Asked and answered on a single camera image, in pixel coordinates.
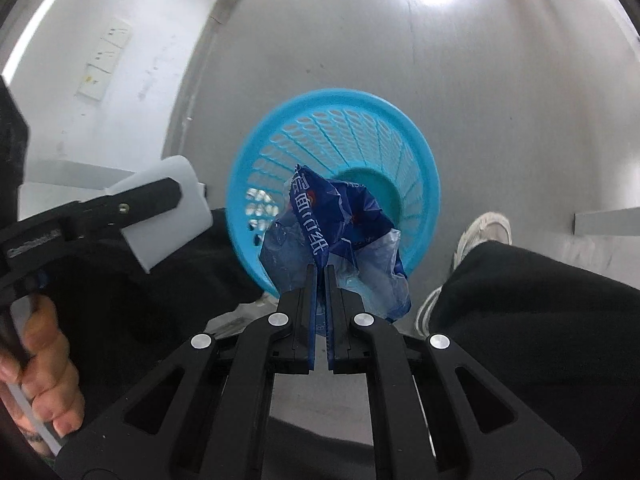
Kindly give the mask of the person's left hand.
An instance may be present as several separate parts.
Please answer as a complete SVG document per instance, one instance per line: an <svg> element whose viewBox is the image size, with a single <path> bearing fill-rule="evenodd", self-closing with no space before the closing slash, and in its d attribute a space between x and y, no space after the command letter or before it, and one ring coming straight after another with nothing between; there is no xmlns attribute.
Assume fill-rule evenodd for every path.
<svg viewBox="0 0 640 480"><path fill-rule="evenodd" d="M19 386L32 402L35 418L50 422L60 437L78 430L85 418L85 398L70 360L70 345L58 327L54 303L46 296L30 297L34 312L23 330L24 347L32 355L25 367L9 353L1 353L1 401L17 427L32 434L34 426L14 397L10 385Z"/></svg>

